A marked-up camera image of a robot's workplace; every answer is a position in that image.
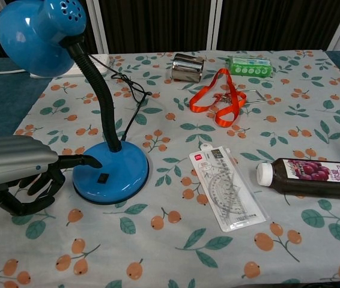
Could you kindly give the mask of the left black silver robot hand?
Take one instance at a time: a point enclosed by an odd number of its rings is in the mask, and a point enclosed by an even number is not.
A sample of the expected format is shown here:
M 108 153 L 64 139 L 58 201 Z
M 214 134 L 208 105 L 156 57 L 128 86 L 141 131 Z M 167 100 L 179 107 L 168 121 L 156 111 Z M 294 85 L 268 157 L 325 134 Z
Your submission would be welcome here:
M 0 207 L 13 216 L 47 208 L 65 183 L 62 170 L 76 166 L 102 164 L 90 155 L 58 155 L 29 136 L 0 137 Z

